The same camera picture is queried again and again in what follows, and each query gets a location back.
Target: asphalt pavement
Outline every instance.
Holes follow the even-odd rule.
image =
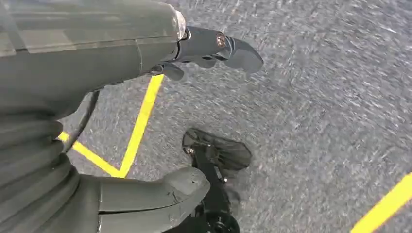
[[[165,79],[128,177],[190,164],[198,127],[245,142],[252,165],[230,180],[243,233],[349,232],[412,170],[410,0],[167,0],[189,25],[222,30],[265,62],[246,75],[182,65]],[[102,91],[80,141],[119,167],[150,77]],[[82,106],[64,120],[69,131]],[[81,172],[107,175],[80,154]],[[409,202],[378,232],[412,232]]]

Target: yellow painted line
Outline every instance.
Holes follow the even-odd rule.
[[[129,173],[129,170],[132,167],[137,150],[139,149],[140,141],[143,137],[144,129],[146,128],[147,122],[150,117],[150,112],[152,111],[153,105],[155,104],[159,88],[162,85],[163,78],[164,75],[161,74],[152,76],[152,78],[150,79],[142,106],[140,107],[139,115],[137,116],[132,136],[129,140],[129,145],[127,146],[127,150],[120,167],[120,176],[118,177],[126,177],[127,173]]]
[[[123,161],[120,166],[120,170],[117,170],[115,167],[110,165],[100,156],[96,155],[94,152],[89,150],[87,147],[82,145],[80,142],[76,141],[73,145],[73,149],[87,158],[89,161],[94,163],[96,166],[101,168],[103,171],[107,172],[113,177],[121,177],[124,178],[130,171],[130,168],[135,161],[135,157],[137,154],[137,150],[139,148],[139,144],[144,134],[144,130],[146,128],[147,122],[150,117],[150,112],[156,101],[156,96],[159,91],[160,86],[162,85],[164,75],[156,75],[152,76],[149,82],[149,86],[147,87],[146,94],[143,99],[142,106],[140,107],[139,115],[137,116],[135,127],[133,128],[132,135],[130,136],[129,144],[126,149],[126,153],[124,155]],[[59,138],[62,141],[66,141],[69,135],[66,132],[62,132],[59,135]]]
[[[361,220],[351,233],[371,233],[412,199],[412,172],[406,175]]]
[[[69,135],[65,132],[62,132],[59,135],[59,138],[62,141],[66,141],[69,138]],[[106,162],[100,156],[93,153],[91,150],[89,150],[87,147],[83,146],[78,141],[76,141],[73,144],[73,149],[75,151],[79,152],[80,154],[82,154],[84,157],[86,157],[88,160],[90,160],[96,166],[100,167],[103,171],[109,173],[111,176],[117,176],[119,174],[119,171],[115,167],[110,165],[108,162]]]

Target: black cable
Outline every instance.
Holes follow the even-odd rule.
[[[100,91],[95,91],[93,92],[89,105],[87,106],[86,112],[82,117],[82,120],[79,123],[78,128],[76,129],[75,132],[71,133],[69,135],[69,138],[66,140],[64,143],[64,148],[63,148],[63,153],[67,153],[71,147],[73,147],[74,143],[76,142],[77,139],[79,139],[79,136],[82,134],[83,130],[85,129],[87,123],[89,122],[91,115],[94,112],[94,109],[96,108],[97,100],[99,99]]]

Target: lever pivot bolt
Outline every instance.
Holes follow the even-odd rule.
[[[223,33],[216,34],[216,42],[218,43],[219,47],[224,47],[226,45],[226,37]]]

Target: yellow line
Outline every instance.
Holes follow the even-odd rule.
[[[412,173],[406,175],[361,220],[351,233],[371,233],[412,199]]]
[[[69,135],[65,132],[62,132],[59,135],[59,138],[62,141],[66,141],[69,138]],[[73,149],[75,151],[79,152],[80,154],[82,154],[84,157],[86,157],[92,163],[94,163],[95,165],[100,167],[102,170],[109,173],[111,176],[118,176],[119,175],[119,171],[115,167],[113,167],[108,162],[106,162],[104,159],[102,159],[101,157],[99,157],[98,155],[93,153],[87,147],[83,146],[81,143],[76,141],[73,145]]]
[[[152,78],[150,79],[150,83],[147,87],[146,95],[144,96],[143,103],[140,108],[132,136],[130,137],[129,145],[127,146],[127,150],[124,155],[118,177],[126,177],[127,173],[130,170],[130,167],[135,160],[140,141],[143,137],[144,130],[149,120],[150,112],[152,111],[153,105],[155,104],[157,93],[160,86],[162,85],[163,78],[164,75],[161,74],[152,76]]]
[[[164,75],[161,74],[152,76],[152,78],[150,79],[139,115],[137,116],[135,127],[133,128],[132,135],[130,136],[129,145],[127,146],[126,153],[120,166],[120,170],[117,170],[100,156],[96,155],[77,141],[74,143],[73,149],[86,157],[92,163],[100,167],[103,171],[109,173],[111,176],[121,178],[126,177],[129,173],[130,168],[132,167],[133,162],[135,161],[140,141],[143,137],[144,130],[149,120],[150,112],[152,111],[153,105],[155,104],[157,93],[160,86],[162,85],[163,78]],[[62,141],[66,141],[69,138],[69,135],[65,132],[62,132],[59,135],[59,138]]]

